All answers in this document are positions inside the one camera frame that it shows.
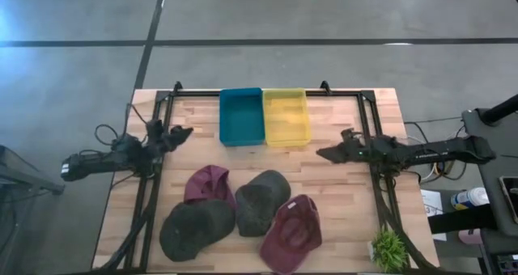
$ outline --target potted plant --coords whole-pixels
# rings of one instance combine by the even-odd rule
[[[406,266],[405,244],[392,230],[383,228],[369,244],[371,260],[385,273],[397,273]]]

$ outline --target black metal frame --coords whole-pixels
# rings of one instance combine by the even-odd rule
[[[161,105],[164,101],[167,101],[165,116],[163,118],[163,126],[167,131],[171,122],[172,115],[172,105],[175,97],[218,97],[219,91],[182,91],[183,89],[180,82],[177,82],[173,91],[157,91],[155,96],[155,106],[153,108],[153,118],[159,118]],[[374,91],[370,90],[362,90],[362,91],[332,91],[329,87],[329,84],[324,81],[321,84],[320,89],[307,89],[306,96],[315,97],[315,96],[328,96],[328,97],[354,97],[358,101],[359,107],[359,115],[362,124],[363,136],[365,137],[365,141],[368,144],[370,142],[370,130],[369,123],[367,119],[367,110],[365,108],[365,102],[368,102],[372,111],[372,119],[374,122],[374,128],[376,132],[374,135],[382,134],[381,129],[381,121],[380,115],[378,113],[378,108],[376,104],[376,96]],[[151,234],[153,231],[153,224],[155,221],[155,211],[158,203],[158,194],[160,188],[161,174],[163,167],[163,157],[161,157],[155,163],[155,175],[148,179],[141,179],[138,185],[137,197],[135,200],[135,208],[134,215],[132,218],[131,229],[129,234],[124,239],[121,246],[117,249],[116,252],[113,253],[112,258],[100,269],[94,269],[87,273],[81,274],[142,274],[146,273],[147,263],[149,260],[149,251],[151,249]],[[370,166],[371,178],[373,189],[375,192],[378,192],[379,195],[374,195],[376,199],[376,208],[378,212],[378,218],[380,227],[386,224],[385,220],[382,218],[380,204],[384,203],[382,201],[381,188],[379,186],[380,182],[380,174],[378,173],[376,167]],[[144,197],[146,193],[146,186],[148,180],[152,180],[151,186],[151,195],[149,198],[149,202],[144,210],[142,207],[144,205]],[[388,198],[389,198],[389,206],[392,214],[401,224],[401,218],[399,214],[399,209],[397,207],[397,199],[396,193],[394,191],[394,185],[390,182],[391,180],[387,180],[387,189],[388,189]],[[144,240],[142,244],[142,253],[138,267],[134,267],[134,251],[135,251],[135,242],[142,231],[142,228],[146,226],[146,230],[144,233]],[[122,260],[125,258],[125,262],[123,264],[122,269],[117,269]]]

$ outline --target butcher block tabletop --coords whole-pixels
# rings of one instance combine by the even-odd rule
[[[393,88],[369,89],[376,93],[383,133],[406,142],[405,126]],[[157,90],[136,90],[133,105],[150,120]],[[316,150],[341,142],[340,132],[354,128],[361,132],[358,101],[355,97],[308,97],[312,140],[301,147],[238,146],[225,147],[219,140],[219,97],[175,97],[171,125],[193,127],[185,144],[167,153],[153,226],[147,272],[155,273],[271,273],[258,254],[262,237],[244,238],[237,227],[226,238],[202,249],[196,259],[169,260],[159,243],[164,219],[182,202],[185,183],[206,165],[230,170],[228,183],[233,192],[264,170],[281,172],[291,186],[291,196],[307,194],[316,203],[321,219],[323,243],[312,251],[297,273],[375,272],[367,242],[379,230],[372,181],[366,163],[331,164]],[[367,106],[370,132],[374,133]],[[129,115],[128,133],[143,139],[145,126],[134,111]],[[131,174],[117,172],[113,183]],[[138,190],[137,177],[115,186],[100,230],[92,268],[100,267],[121,245],[130,231]],[[148,182],[146,190],[151,189]],[[397,177],[397,201],[405,232],[421,253],[439,265],[435,246],[414,174]],[[138,265],[143,230],[138,237],[134,265]]]

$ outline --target cap brim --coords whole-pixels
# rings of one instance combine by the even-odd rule
[[[259,256],[276,273],[291,274],[302,264],[308,256],[307,252],[293,252],[286,250],[279,244],[281,224],[273,222],[273,226],[266,233],[261,245]]]

